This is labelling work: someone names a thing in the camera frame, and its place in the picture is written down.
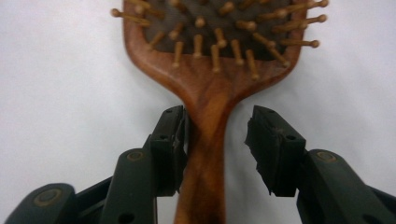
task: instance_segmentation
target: wood grain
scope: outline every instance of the wood grain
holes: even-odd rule
[[[124,11],[133,11],[124,4]],[[306,10],[291,14],[293,21],[306,18]],[[191,118],[189,161],[177,205],[177,224],[225,223],[224,133],[234,106],[258,91],[282,80],[298,61],[301,47],[286,47],[285,68],[278,61],[256,61],[259,79],[250,77],[247,66],[232,58],[220,58],[220,72],[213,73],[211,58],[194,59],[183,54],[180,67],[172,66],[172,53],[147,50],[143,30],[135,23],[123,22],[125,47],[133,63],[184,102]],[[303,31],[289,37],[303,39]]]

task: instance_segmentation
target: bristle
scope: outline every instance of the bristle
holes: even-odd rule
[[[139,24],[140,26],[143,26],[143,27],[149,27],[150,26],[150,21],[148,21],[146,19],[138,18],[138,17],[133,16],[133,15],[126,14],[124,12],[120,12],[116,8],[111,9],[111,14],[113,15],[113,17],[123,17],[126,20],[134,21],[134,22],[136,22],[137,24]]]
[[[274,34],[286,33],[292,30],[304,30],[308,27],[308,22],[306,21],[290,21],[283,25],[274,26],[272,32]]]
[[[204,37],[202,35],[195,35],[194,36],[194,58],[201,58],[202,57],[202,44],[204,42]]]
[[[219,61],[219,46],[217,45],[212,45],[212,47],[210,47],[210,51],[212,53],[212,71],[214,73],[217,73],[220,71],[220,61]]]
[[[165,37],[165,33],[160,31],[154,38],[148,43],[148,49],[154,49],[154,47]]]
[[[220,9],[219,9],[219,15],[220,16],[225,16],[228,13],[232,12],[235,9],[235,6],[233,5],[233,2],[226,2]]]
[[[314,22],[325,22],[327,20],[327,16],[326,15],[320,15],[318,17],[314,17],[314,18],[309,18],[306,19],[304,21],[310,23],[314,23]]]
[[[270,53],[276,58],[283,67],[289,67],[290,62],[288,62],[275,48],[268,49]]]
[[[322,0],[320,2],[315,2],[310,8],[314,7],[326,7],[329,5],[329,0]]]
[[[176,40],[180,35],[180,32],[183,30],[184,24],[183,22],[179,22],[176,27],[169,33],[169,38],[172,40]]]
[[[250,73],[251,73],[251,78],[253,80],[257,80],[259,79],[259,72],[257,71],[256,63],[254,62],[253,50],[248,49],[246,51],[246,55],[247,55],[248,68],[250,69]]]
[[[220,49],[224,49],[227,46],[227,40],[224,38],[224,33],[221,28],[215,29],[215,36],[218,40],[218,46]]]
[[[295,12],[298,10],[312,8],[312,7],[314,7],[314,5],[315,5],[315,2],[312,0],[309,0],[308,2],[305,2],[305,3],[287,6],[287,7],[285,7],[285,9],[288,11],[288,13],[291,13],[291,12]]]
[[[253,32],[257,29],[257,24],[254,21],[236,21],[235,26],[239,29]]]
[[[310,46],[312,48],[319,47],[319,41],[305,41],[305,40],[295,40],[295,39],[282,39],[279,40],[279,44],[283,46]]]
[[[134,6],[134,12],[141,17],[145,14],[145,11],[146,11],[145,8],[142,6],[139,5]]]
[[[202,28],[202,27],[205,26],[205,24],[206,24],[206,22],[205,22],[204,17],[198,16],[198,17],[195,19],[195,27],[196,27],[196,28]]]
[[[242,59],[241,46],[239,45],[239,40],[237,39],[232,40],[231,47],[233,48],[233,56],[235,57],[235,63],[237,65],[243,65],[244,60]]]
[[[264,46],[267,49],[272,49],[276,46],[276,43],[274,41],[270,41],[267,38],[265,38],[263,35],[260,35],[259,33],[254,33],[253,38],[260,43],[264,44]]]
[[[184,43],[181,41],[177,41],[175,44],[175,59],[172,64],[175,68],[180,66],[180,58],[181,58],[181,53],[183,52],[183,46]]]
[[[271,13],[261,14],[256,17],[256,22],[269,21],[274,19],[283,19],[288,15],[288,11],[285,8],[278,9]]]

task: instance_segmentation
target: white surface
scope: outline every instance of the white surface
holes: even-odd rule
[[[81,191],[112,175],[121,152],[141,147],[175,95],[124,51],[121,1],[0,3],[0,221],[33,189]],[[299,223],[295,199],[269,197],[243,144],[254,105],[270,107],[307,139],[343,156],[369,185],[396,195],[396,2],[332,1],[311,16],[289,77],[240,103],[226,137],[228,223]],[[171,223],[176,199],[160,199]]]

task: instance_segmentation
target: hairbrush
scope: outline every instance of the hairbrush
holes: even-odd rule
[[[224,150],[233,107],[290,73],[309,24],[327,0],[125,0],[125,47],[133,63],[181,98],[191,119],[189,161],[175,223],[225,223]]]

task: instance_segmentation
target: brush handle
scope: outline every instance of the brush handle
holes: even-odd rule
[[[191,116],[189,162],[178,199],[176,224],[225,223],[224,134],[231,108],[222,92]]]

